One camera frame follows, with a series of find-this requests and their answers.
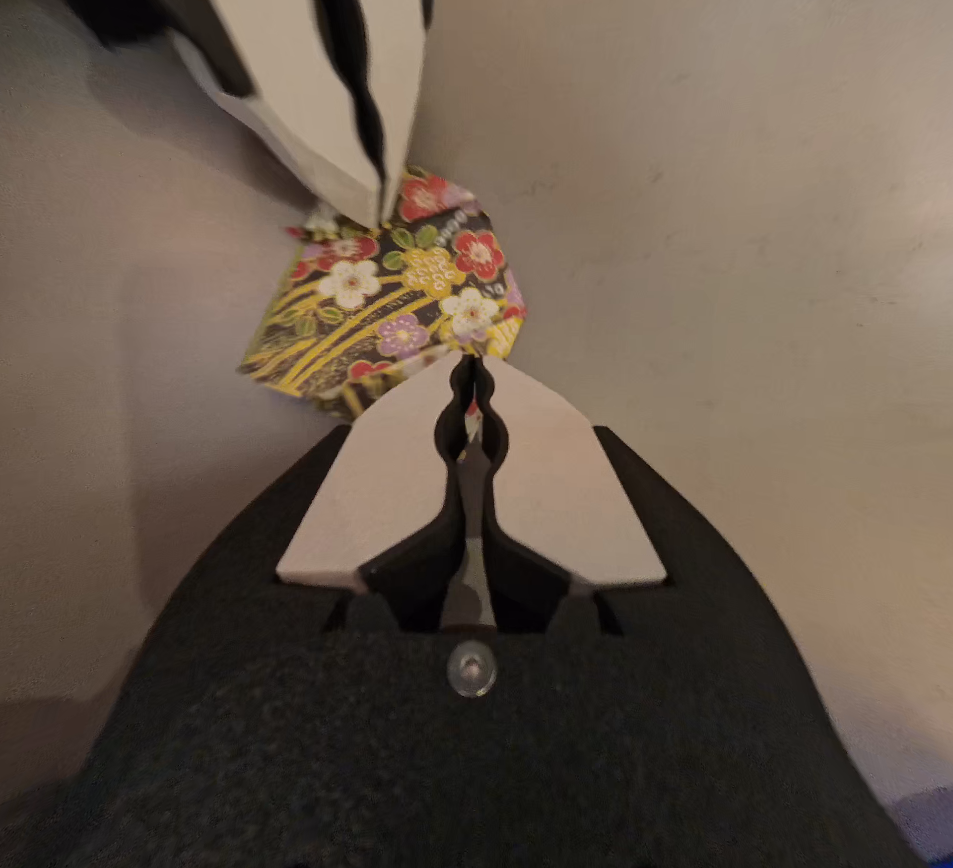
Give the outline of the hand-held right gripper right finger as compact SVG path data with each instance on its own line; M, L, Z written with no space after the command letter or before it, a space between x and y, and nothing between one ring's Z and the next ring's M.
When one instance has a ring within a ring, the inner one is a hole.
M544 632L567 597L656 588L666 569L594 425L505 361L475 361L483 567L502 632Z

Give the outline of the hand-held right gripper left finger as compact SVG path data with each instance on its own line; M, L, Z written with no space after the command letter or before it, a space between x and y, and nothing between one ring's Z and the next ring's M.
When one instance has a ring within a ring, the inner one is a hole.
M378 595L401 628L437 630L466 545L457 464L472 398L473 360L451 351L357 418L276 576Z

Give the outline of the green floral origami paper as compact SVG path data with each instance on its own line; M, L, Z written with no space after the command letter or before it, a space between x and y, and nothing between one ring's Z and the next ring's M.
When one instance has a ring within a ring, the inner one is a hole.
M449 352L505 360L527 308L476 196L404 171L388 219L363 227L319 200L238 366L353 422Z

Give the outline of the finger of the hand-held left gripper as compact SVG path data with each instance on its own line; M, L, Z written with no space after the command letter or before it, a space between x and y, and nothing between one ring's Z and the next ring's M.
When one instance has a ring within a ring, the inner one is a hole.
M426 33L422 0L357 0L367 44L367 85L383 130L379 219L396 205L417 112Z
M380 181L359 140L351 94L318 30L315 0L209 0L249 76L231 99L177 36L190 72L223 110L253 131L312 194L360 226L378 225Z

